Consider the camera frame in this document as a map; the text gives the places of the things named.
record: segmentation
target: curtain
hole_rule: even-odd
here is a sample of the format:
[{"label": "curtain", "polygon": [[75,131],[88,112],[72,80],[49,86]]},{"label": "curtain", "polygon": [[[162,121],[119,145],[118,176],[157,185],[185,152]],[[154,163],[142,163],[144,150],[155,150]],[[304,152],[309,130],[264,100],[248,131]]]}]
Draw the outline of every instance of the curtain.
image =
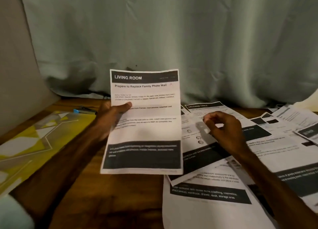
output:
[{"label": "curtain", "polygon": [[318,88],[318,0],[23,0],[43,79],[110,93],[109,69],[179,69],[184,103],[294,103]]}]

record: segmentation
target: person's left hand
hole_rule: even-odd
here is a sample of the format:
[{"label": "person's left hand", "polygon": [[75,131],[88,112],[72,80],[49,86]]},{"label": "person's left hand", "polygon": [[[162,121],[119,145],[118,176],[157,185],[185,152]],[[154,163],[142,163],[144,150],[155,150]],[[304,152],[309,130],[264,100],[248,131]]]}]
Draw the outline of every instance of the person's left hand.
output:
[{"label": "person's left hand", "polygon": [[97,116],[92,123],[92,126],[99,134],[100,140],[104,140],[108,137],[112,126],[117,121],[118,114],[127,112],[131,106],[131,102],[120,106],[111,106],[110,101],[101,104]]}]

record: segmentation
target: person's left arm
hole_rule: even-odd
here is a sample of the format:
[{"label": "person's left arm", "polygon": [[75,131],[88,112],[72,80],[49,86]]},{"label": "person's left arm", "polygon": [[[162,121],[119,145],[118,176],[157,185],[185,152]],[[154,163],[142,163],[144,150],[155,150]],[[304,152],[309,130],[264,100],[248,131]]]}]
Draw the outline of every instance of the person's left arm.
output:
[{"label": "person's left arm", "polygon": [[60,152],[54,155],[10,195],[33,218],[36,227],[46,227],[54,209],[91,158],[106,144],[111,127],[119,113],[125,113],[131,103],[101,105],[96,119]]}]

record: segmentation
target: wooden table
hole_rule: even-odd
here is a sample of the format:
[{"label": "wooden table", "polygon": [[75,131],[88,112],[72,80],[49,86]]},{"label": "wooden table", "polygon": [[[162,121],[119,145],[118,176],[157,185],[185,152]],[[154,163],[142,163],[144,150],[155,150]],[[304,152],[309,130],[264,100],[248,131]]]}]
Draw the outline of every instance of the wooden table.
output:
[{"label": "wooden table", "polygon": [[[100,99],[63,99],[0,137],[0,144],[51,112],[73,111],[79,105],[97,109]],[[233,108],[247,118],[266,109]],[[102,147],[66,193],[54,212],[50,229],[163,228],[162,175],[101,175]]]}]

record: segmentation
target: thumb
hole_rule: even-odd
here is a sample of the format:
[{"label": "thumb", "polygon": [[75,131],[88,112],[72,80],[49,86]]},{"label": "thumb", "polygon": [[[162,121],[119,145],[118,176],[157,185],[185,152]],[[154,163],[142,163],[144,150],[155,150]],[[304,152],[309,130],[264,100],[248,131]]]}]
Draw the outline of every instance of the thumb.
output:
[{"label": "thumb", "polygon": [[212,120],[206,120],[205,124],[210,129],[210,134],[216,138],[216,140],[219,140],[222,137],[223,131],[216,127]]},{"label": "thumb", "polygon": [[125,113],[127,112],[132,106],[131,102],[119,105],[119,106],[113,106],[113,109],[117,112],[117,113]]}]

